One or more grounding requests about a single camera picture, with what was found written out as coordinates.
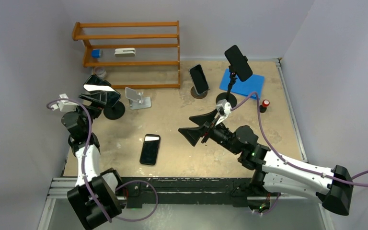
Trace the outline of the black phone from silver stand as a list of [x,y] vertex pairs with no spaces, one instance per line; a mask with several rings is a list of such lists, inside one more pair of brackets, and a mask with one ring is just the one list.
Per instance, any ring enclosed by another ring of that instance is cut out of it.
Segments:
[[161,137],[155,134],[146,134],[143,140],[139,163],[143,165],[155,165],[160,148]]

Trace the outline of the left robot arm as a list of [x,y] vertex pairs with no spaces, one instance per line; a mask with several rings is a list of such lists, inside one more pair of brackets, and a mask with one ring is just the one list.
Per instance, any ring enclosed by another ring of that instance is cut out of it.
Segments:
[[121,214],[116,196],[124,189],[118,172],[110,168],[100,172],[100,144],[92,132],[97,108],[89,108],[61,94],[58,106],[64,112],[61,123],[69,132],[68,144],[78,161],[75,187],[67,199],[86,230],[93,230]]

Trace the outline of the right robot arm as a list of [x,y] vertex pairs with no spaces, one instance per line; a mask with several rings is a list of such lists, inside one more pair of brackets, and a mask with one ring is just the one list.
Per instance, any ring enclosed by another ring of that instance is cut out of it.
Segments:
[[337,215],[349,215],[353,185],[346,167],[321,167],[276,154],[273,148],[258,143],[258,136],[250,126],[243,125],[231,132],[223,123],[218,123],[217,110],[189,119],[198,126],[182,127],[178,132],[192,146],[211,139],[229,152],[239,155],[238,162],[255,172],[250,181],[250,189],[254,194],[294,194],[313,199]]

